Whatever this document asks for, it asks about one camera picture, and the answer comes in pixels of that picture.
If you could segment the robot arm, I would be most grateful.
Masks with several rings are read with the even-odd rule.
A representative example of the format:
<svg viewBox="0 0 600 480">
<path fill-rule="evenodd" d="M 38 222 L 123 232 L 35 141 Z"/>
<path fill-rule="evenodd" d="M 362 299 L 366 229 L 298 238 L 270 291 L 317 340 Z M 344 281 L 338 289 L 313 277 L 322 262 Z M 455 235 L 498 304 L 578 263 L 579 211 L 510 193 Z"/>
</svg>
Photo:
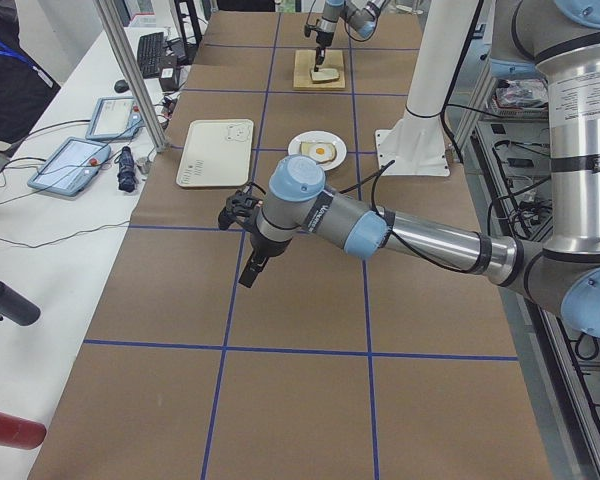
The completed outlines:
<svg viewBox="0 0 600 480">
<path fill-rule="evenodd" d="M 352 1 L 326 1 L 319 19 L 314 24 L 306 23 L 304 26 L 306 37 L 310 37 L 312 32 L 316 34 L 313 70 L 317 71 L 323 65 L 340 19 L 346 27 L 355 31 L 360 37 L 360 42 L 363 42 L 373 36 L 378 20 L 389 4 L 390 1 L 371 0 L 358 7 Z"/>
<path fill-rule="evenodd" d="M 491 47 L 497 77 L 548 83 L 552 233 L 545 242 L 490 237 L 353 199 L 312 159 L 283 158 L 263 199 L 230 198 L 218 222 L 240 224 L 251 286 L 304 230 L 359 259 L 388 248 L 484 275 L 572 329 L 600 338 L 600 1 L 499 1 Z"/>
</svg>

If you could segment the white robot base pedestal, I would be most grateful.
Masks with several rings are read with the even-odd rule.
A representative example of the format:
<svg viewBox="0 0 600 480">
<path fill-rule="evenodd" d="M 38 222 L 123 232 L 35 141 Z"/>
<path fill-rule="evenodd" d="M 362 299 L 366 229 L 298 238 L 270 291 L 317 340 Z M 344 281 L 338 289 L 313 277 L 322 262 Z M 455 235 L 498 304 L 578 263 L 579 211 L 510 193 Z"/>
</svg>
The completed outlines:
<svg viewBox="0 0 600 480">
<path fill-rule="evenodd" d="M 450 175 L 441 115 L 482 5 L 478 0 L 430 3 L 404 114 L 391 129 L 376 132 L 385 175 Z"/>
</svg>

